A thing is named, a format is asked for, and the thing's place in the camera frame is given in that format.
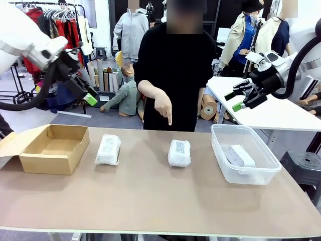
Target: box flap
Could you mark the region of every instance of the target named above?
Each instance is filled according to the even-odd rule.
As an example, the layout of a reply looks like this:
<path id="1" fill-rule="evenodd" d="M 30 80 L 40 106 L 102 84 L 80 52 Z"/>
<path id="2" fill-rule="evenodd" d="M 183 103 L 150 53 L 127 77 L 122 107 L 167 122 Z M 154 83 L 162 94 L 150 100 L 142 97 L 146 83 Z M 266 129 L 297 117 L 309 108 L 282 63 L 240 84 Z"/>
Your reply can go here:
<path id="1" fill-rule="evenodd" d="M 18 156 L 49 125 L 30 129 L 20 134 L 11 133 L 0 141 L 0 157 Z"/>

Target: open cardboard box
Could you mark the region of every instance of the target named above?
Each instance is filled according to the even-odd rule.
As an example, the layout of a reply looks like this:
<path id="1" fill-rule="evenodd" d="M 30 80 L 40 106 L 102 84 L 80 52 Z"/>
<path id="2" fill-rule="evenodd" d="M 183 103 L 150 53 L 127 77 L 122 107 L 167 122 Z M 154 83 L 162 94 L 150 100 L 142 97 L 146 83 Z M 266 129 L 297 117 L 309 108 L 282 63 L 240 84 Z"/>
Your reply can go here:
<path id="1" fill-rule="evenodd" d="M 88 144 L 88 127 L 46 125 L 8 135 L 0 157 L 19 156 L 27 173 L 71 175 Z"/>

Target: plastic bin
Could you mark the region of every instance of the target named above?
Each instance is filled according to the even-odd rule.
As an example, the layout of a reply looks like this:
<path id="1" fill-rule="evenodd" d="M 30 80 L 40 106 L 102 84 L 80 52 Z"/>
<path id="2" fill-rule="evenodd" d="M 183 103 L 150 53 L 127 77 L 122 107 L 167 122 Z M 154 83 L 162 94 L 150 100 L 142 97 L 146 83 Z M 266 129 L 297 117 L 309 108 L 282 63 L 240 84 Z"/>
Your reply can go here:
<path id="1" fill-rule="evenodd" d="M 250 127 L 212 125 L 212 147 L 226 181 L 237 184 L 266 185 L 281 164 L 258 134 Z M 255 168 L 232 165 L 225 156 L 230 145 L 241 145 L 255 161 Z"/>

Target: blue shirt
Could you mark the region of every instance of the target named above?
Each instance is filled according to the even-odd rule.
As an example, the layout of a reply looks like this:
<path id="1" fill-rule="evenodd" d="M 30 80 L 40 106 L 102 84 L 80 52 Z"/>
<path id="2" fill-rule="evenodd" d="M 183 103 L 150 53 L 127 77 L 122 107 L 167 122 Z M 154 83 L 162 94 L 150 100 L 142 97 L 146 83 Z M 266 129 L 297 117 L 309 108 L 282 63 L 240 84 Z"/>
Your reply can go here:
<path id="1" fill-rule="evenodd" d="M 255 35 L 255 28 L 252 26 L 252 19 L 249 15 L 245 15 L 245 34 L 240 47 L 235 51 L 232 60 L 246 64 L 246 55 L 240 55 L 241 49 L 250 50 L 252 39 Z"/>

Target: robotic arm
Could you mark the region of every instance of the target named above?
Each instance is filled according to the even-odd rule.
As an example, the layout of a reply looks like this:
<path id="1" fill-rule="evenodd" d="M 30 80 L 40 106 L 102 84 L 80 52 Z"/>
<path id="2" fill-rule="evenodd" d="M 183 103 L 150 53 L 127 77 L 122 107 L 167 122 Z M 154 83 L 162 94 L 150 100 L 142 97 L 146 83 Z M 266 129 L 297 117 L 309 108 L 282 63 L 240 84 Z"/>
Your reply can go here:
<path id="1" fill-rule="evenodd" d="M 53 79 L 63 81 L 76 96 L 95 105 L 97 92 L 78 74 L 79 48 L 64 50 L 68 41 L 64 37 L 50 39 L 28 16 L 10 4 L 0 4 L 3 14 L 0 21 L 0 74 L 7 71 L 20 56 L 25 56 L 39 69 L 46 72 L 44 85 L 39 94 L 23 104 L 0 102 L 0 109 L 20 111 L 38 106 L 48 95 Z M 19 30 L 12 28 L 11 21 L 18 22 Z"/>
<path id="2" fill-rule="evenodd" d="M 247 59 L 256 63 L 259 68 L 250 74 L 250 80 L 234 86 L 233 93 L 225 96 L 230 100 L 236 95 L 244 95 L 243 102 L 233 107 L 234 111 L 249 107 L 253 109 L 267 101 L 267 95 L 272 94 L 278 99 L 287 99 L 293 94 L 296 81 L 310 76 L 321 80 L 321 20 L 307 28 L 303 23 L 295 26 L 292 33 L 294 45 L 300 49 L 298 54 L 282 58 L 274 52 L 255 54 L 251 52 Z"/>

